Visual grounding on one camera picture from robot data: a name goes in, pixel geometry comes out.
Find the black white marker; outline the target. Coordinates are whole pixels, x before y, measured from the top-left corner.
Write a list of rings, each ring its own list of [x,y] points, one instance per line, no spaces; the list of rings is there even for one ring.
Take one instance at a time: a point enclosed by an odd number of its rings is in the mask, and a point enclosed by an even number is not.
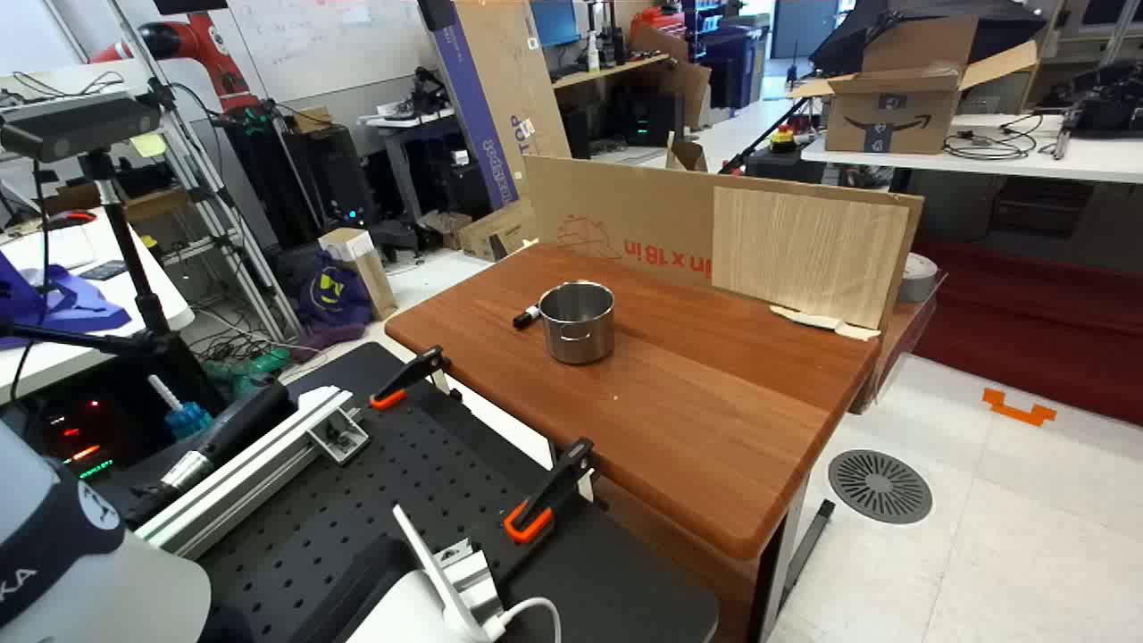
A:
[[[538,307],[524,307],[521,316],[513,316],[513,330],[521,331],[521,330],[530,330],[530,325],[535,325],[538,323]]]

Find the small steel pot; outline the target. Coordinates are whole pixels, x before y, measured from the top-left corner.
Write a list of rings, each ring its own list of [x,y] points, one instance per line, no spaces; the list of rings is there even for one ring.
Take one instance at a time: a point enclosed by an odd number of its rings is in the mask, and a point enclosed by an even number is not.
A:
[[[550,285],[538,298],[548,351],[556,364],[599,364],[614,354],[614,294],[593,280]]]

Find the orange floor marker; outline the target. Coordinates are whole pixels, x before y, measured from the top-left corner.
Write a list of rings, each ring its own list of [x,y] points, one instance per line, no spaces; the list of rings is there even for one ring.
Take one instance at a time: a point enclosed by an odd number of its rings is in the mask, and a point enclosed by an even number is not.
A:
[[[981,405],[994,413],[1023,423],[1023,426],[1031,426],[1031,429],[1044,429],[1044,426],[1057,423],[1055,407],[1044,407],[1044,405],[1018,407],[1018,405],[1007,400],[1004,391],[981,391]]]

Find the black orange clamp far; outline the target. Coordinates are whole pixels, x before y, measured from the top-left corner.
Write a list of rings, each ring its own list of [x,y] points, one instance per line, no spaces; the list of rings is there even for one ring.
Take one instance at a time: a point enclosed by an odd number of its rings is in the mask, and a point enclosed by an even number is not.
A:
[[[425,383],[431,370],[445,370],[451,360],[442,356],[438,345],[417,354],[416,360],[406,360],[377,394],[367,397],[371,412],[393,412],[396,405],[406,400],[406,391],[416,383]]]

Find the black orange clamp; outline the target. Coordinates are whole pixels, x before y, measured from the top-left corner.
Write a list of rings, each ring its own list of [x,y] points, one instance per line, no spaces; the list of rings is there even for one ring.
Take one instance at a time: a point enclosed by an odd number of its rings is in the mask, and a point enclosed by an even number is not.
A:
[[[544,474],[538,488],[513,503],[501,528],[513,547],[535,543],[556,519],[556,503],[580,486],[593,459],[591,439],[576,439],[552,467]]]
[[[396,405],[406,400],[406,391],[416,383],[425,383],[431,370],[445,370],[451,360],[442,356],[438,345],[417,354],[416,360],[406,360],[377,394],[367,397],[371,412],[393,412]]]

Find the black orange clamp near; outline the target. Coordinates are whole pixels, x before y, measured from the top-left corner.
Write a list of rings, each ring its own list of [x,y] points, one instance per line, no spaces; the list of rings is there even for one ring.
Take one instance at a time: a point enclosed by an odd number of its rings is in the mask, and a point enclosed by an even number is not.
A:
[[[513,503],[501,528],[513,547],[535,543],[556,519],[556,503],[580,486],[593,459],[591,439],[576,439],[552,467],[544,474],[538,488]]]

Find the small cardboard box floor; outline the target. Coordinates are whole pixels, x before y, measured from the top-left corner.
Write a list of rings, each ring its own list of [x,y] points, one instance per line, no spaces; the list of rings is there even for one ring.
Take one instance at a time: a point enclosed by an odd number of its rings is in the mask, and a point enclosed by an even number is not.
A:
[[[391,317],[396,310],[381,254],[367,230],[333,230],[319,238],[319,248],[358,273],[377,317]]]

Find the cardboard sheet backdrop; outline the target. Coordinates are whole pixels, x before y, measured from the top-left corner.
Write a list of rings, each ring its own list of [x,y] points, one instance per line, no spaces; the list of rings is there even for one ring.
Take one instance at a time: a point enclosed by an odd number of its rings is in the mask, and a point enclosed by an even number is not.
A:
[[[851,339],[885,330],[922,198],[599,160],[524,160],[538,238],[766,299]]]

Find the tall cardboard box purple stripe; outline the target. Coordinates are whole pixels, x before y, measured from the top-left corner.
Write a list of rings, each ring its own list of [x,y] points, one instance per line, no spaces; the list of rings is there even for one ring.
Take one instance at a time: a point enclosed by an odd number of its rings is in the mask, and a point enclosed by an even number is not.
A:
[[[417,0],[451,104],[493,206],[524,193],[530,157],[571,157],[530,0]]]

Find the round floor drain grate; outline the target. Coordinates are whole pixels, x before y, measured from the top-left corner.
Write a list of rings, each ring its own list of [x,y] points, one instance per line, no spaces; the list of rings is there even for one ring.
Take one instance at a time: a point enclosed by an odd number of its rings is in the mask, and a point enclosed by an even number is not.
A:
[[[913,524],[931,510],[929,484],[881,450],[844,450],[830,462],[833,492],[856,513],[881,524]]]

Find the black perforated breadboard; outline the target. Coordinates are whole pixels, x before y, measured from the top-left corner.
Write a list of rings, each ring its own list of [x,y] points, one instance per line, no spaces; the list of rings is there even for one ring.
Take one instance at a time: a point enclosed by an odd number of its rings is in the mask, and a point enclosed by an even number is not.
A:
[[[401,367],[364,342],[289,383],[292,397],[339,386],[371,434],[351,464],[319,459],[201,564],[242,643],[343,643],[416,564],[401,555],[393,503],[438,551],[493,524],[544,484],[544,467],[476,418],[476,397],[412,386],[385,413],[367,397]],[[569,500],[552,532],[505,581],[501,601],[548,598],[566,643],[708,643],[718,601],[650,555],[599,503]]]

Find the amazon cardboard box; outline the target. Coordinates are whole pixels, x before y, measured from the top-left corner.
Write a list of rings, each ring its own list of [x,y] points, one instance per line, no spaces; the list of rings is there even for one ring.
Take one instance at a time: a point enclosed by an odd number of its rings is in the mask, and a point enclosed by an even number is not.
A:
[[[1041,29],[1041,19],[902,19],[856,49],[854,73],[805,79],[797,95],[824,104],[833,152],[939,152],[967,88],[1041,64]]]

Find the white table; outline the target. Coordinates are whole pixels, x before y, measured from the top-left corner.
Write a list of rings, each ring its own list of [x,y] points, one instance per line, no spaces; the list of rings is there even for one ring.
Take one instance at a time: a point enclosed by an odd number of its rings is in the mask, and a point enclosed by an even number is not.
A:
[[[0,238],[4,317],[20,330],[57,331],[57,342],[7,337],[0,342],[0,400],[40,394],[107,360],[74,345],[74,337],[137,337],[145,330],[104,211],[81,226],[31,230]]]
[[[1060,114],[958,114],[935,152],[830,149],[813,139],[801,157],[994,180],[1143,182],[1143,139],[1074,139]]]

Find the navy white cap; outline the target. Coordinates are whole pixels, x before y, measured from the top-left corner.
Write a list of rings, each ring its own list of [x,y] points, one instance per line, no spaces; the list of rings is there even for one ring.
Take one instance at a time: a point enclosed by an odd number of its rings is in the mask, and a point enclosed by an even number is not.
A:
[[[0,630],[27,613],[80,559],[115,555],[121,513],[74,473],[0,429]]]

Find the aluminium extrusion rail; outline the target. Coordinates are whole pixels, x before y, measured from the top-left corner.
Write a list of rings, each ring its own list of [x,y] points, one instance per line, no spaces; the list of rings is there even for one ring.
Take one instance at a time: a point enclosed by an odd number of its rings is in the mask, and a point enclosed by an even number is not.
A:
[[[314,462],[346,464],[364,444],[367,434],[351,391],[308,391],[287,423],[192,484],[137,535],[168,555],[201,559]]]

